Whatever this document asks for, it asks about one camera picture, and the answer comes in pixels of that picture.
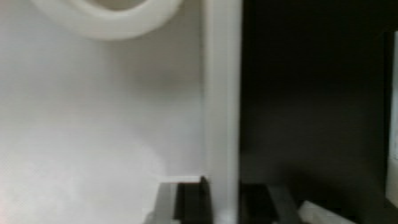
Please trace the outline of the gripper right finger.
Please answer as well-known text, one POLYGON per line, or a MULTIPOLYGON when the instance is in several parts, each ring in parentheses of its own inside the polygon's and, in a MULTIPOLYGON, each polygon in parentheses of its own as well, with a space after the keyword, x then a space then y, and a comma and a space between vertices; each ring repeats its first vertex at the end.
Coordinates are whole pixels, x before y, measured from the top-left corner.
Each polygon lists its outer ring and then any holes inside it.
POLYGON ((369 224, 376 194, 316 184, 239 184, 237 224, 369 224))

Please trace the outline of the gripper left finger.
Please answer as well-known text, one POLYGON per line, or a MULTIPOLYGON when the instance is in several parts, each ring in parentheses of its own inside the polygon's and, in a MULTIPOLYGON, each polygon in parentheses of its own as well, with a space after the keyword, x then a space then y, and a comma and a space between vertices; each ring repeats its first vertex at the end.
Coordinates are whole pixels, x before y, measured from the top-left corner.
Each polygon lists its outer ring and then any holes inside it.
POLYGON ((211 224, 211 191, 202 176, 159 183, 143 224, 211 224))

